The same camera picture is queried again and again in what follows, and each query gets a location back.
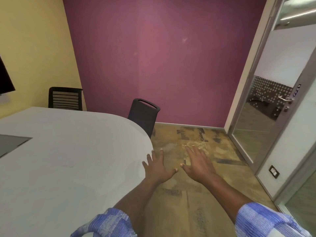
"purple wall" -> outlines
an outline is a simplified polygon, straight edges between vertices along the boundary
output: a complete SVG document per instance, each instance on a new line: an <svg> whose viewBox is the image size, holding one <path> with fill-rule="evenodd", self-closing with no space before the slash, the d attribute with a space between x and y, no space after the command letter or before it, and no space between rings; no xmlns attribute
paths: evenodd
<svg viewBox="0 0 316 237"><path fill-rule="evenodd" d="M266 0L64 0L88 111L223 127Z"/></svg>

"blue striped shirt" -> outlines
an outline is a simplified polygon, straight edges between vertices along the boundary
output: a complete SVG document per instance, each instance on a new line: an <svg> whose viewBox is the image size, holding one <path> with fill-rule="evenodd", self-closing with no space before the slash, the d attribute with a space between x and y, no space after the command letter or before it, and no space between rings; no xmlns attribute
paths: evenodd
<svg viewBox="0 0 316 237"><path fill-rule="evenodd" d="M276 212L264 205L252 202L240 208L236 216L237 237L312 237L289 215ZM79 227L71 237L87 233L93 237L136 237L131 220L123 211L109 208L89 223Z"/></svg>

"television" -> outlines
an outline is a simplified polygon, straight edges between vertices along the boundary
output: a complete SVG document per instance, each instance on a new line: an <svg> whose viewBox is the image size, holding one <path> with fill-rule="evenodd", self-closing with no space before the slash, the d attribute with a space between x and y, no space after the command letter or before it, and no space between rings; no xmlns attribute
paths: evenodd
<svg viewBox="0 0 316 237"><path fill-rule="evenodd" d="M15 91L15 88L0 56L0 95L10 91Z"/></svg>

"white table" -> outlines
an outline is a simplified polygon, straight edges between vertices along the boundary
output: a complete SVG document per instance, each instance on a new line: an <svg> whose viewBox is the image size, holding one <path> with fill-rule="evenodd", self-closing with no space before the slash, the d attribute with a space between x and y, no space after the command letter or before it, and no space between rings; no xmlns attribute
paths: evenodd
<svg viewBox="0 0 316 237"><path fill-rule="evenodd" d="M32 137L0 159L0 236L69 236L140 183L153 148L134 122L85 111L31 107L0 134Z"/></svg>

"chair backrest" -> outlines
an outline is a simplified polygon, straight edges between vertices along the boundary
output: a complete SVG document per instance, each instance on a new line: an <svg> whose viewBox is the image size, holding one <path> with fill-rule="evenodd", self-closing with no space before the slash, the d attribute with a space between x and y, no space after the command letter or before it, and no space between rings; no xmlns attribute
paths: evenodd
<svg viewBox="0 0 316 237"><path fill-rule="evenodd" d="M48 94L48 107L82 111L82 89L51 87Z"/></svg>
<svg viewBox="0 0 316 237"><path fill-rule="evenodd" d="M134 99L128 119L138 124L147 133L149 138L154 129L156 117L160 107L144 99Z"/></svg>

